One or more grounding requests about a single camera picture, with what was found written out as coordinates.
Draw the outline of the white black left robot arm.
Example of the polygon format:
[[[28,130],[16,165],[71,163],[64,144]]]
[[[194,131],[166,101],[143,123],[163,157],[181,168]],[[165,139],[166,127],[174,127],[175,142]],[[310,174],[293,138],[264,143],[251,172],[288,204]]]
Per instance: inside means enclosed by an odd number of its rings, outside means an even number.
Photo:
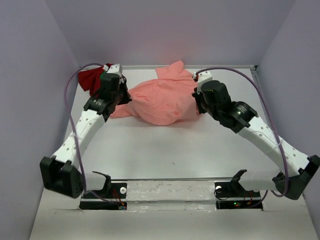
[[[76,199],[92,193],[104,198],[111,191],[111,177],[85,172],[82,156],[98,130],[118,105],[131,101],[126,78],[112,66],[100,76],[100,88],[85,103],[78,122],[70,121],[72,132],[52,156],[43,157],[40,171],[47,190]]]

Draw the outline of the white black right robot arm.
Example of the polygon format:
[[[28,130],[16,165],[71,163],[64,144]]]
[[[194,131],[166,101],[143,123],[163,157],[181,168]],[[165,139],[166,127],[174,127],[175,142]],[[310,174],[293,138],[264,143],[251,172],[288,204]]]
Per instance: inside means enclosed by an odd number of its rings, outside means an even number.
[[[233,101],[226,85],[218,80],[198,82],[192,96],[199,113],[208,113],[220,125],[251,142],[278,167],[260,172],[239,170],[230,182],[235,196],[247,191],[274,191],[290,200],[300,198],[320,166],[317,155],[308,156],[275,137],[258,113],[243,101]]]

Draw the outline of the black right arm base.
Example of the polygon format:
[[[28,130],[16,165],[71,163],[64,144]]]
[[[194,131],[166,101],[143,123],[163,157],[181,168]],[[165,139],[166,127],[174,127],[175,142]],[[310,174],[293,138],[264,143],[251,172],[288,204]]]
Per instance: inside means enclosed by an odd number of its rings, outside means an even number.
[[[259,191],[247,191],[242,186],[233,189],[230,181],[215,182],[213,194],[217,210],[263,209]]]

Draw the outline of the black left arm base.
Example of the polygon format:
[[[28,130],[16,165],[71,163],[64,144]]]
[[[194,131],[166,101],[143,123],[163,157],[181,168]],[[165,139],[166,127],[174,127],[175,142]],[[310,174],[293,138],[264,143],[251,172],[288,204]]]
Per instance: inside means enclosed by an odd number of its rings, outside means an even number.
[[[83,194],[80,198],[81,210],[125,211],[127,210],[128,184],[125,181],[111,181],[109,190]]]

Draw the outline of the pink t shirt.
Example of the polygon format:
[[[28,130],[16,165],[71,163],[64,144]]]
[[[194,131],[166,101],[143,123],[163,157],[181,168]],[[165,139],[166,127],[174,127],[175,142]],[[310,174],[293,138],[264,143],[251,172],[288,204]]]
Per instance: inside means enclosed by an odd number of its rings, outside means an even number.
[[[135,117],[157,126],[197,119],[199,110],[192,97],[197,84],[184,63],[179,60],[155,71],[156,79],[128,90],[131,101],[116,106],[111,118]]]

